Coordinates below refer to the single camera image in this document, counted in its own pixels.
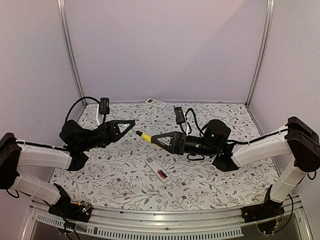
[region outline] metal frame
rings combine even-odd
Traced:
[[[303,239],[312,240],[310,227],[298,195],[293,195],[294,213],[299,222],[299,230]],[[291,200],[283,202],[285,215],[291,213]],[[241,206],[199,211],[141,211],[109,207],[94,207],[89,223],[76,222],[79,234],[96,236],[106,239],[135,239],[150,240],[182,240],[205,239],[208,235],[231,233],[237,231],[242,235],[241,227],[255,225],[259,222],[245,223],[241,217]],[[29,240],[36,221],[62,228],[63,220],[48,213],[48,206],[33,200],[30,206],[31,215],[25,226],[22,240]],[[230,235],[218,236],[211,239],[229,239]]]
[[[73,80],[74,80],[79,98],[82,98],[85,96],[85,93],[80,81],[80,76],[79,76],[78,68],[76,65],[76,59],[75,59],[74,51],[71,44],[65,1],[57,0],[57,6],[58,6],[59,17],[60,17],[63,39],[64,39],[65,48],[66,48],[66,52],[68,55],[68,59],[69,59],[69,63],[70,63],[70,67],[73,75]],[[81,102],[84,107],[87,105],[87,102],[85,99],[82,100]]]
[[[268,0],[259,55],[258,55],[258,59],[257,59],[256,65],[255,65],[249,93],[248,93],[248,96],[245,101],[245,105],[247,105],[248,107],[250,107],[250,105],[253,101],[253,97],[254,97],[254,94],[255,94],[255,91],[257,88],[259,76],[261,73],[262,64],[263,64],[263,61],[265,58],[268,39],[269,39],[269,35],[270,35],[272,18],[273,18],[273,14],[274,14],[274,7],[275,7],[275,0]]]

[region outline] lavender wall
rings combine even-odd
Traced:
[[[78,98],[56,0],[0,3],[0,137],[60,145],[59,132]],[[81,111],[79,106],[74,116]],[[48,180],[52,169],[28,168]],[[30,198],[0,191],[0,239],[19,239]]]
[[[112,101],[244,102],[266,0],[68,0],[86,94]]]
[[[297,116],[320,134],[320,1],[277,0],[251,110],[264,133]],[[277,159],[283,170],[288,158]],[[320,239],[320,177],[298,187],[314,239]]]

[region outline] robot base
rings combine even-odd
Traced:
[[[79,204],[72,203],[70,196],[60,185],[56,183],[53,185],[59,190],[60,199],[56,204],[49,207],[49,213],[63,219],[88,223],[92,212],[92,205],[90,203],[84,204],[84,201]]]
[[[86,212],[83,211],[77,211],[79,209],[78,204],[76,203],[69,203],[69,210],[67,212],[64,212],[63,215],[61,215],[56,207],[54,205],[50,206],[49,213],[52,215],[56,215],[59,217],[65,218],[65,219],[71,219],[79,222],[88,223],[91,216],[92,209],[88,209]]]
[[[245,223],[274,218],[285,213],[282,203],[278,203],[270,199],[271,188],[272,185],[266,192],[264,203],[245,206],[241,209],[241,216],[243,217]]]

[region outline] white remote control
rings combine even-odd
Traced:
[[[169,181],[168,174],[165,172],[165,170],[161,168],[161,166],[152,157],[148,156],[145,159],[145,162],[162,182],[166,183]]]
[[[156,107],[158,109],[165,109],[165,107],[167,106],[167,104],[163,101],[159,101],[159,100],[155,100],[153,98],[148,98],[145,101],[145,104],[148,104],[150,106]]]

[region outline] floral patterned tablecloth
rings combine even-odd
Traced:
[[[133,120],[134,130],[148,135],[180,131],[173,108],[193,108],[201,126],[219,119],[231,128],[229,139],[249,140],[258,130],[243,104],[168,103],[162,110],[144,103],[110,105],[108,120]],[[79,124],[97,127],[96,106],[88,105]],[[192,135],[198,132],[191,120]],[[221,172],[208,157],[189,161],[187,155],[172,155],[129,131],[106,148],[94,148],[85,167],[77,172],[56,168],[51,183],[57,183],[74,201],[87,200],[94,206],[150,210],[185,211],[229,208],[260,202],[270,184],[278,179],[271,159],[254,162],[236,171]],[[169,174],[162,183],[145,163],[152,156]]]

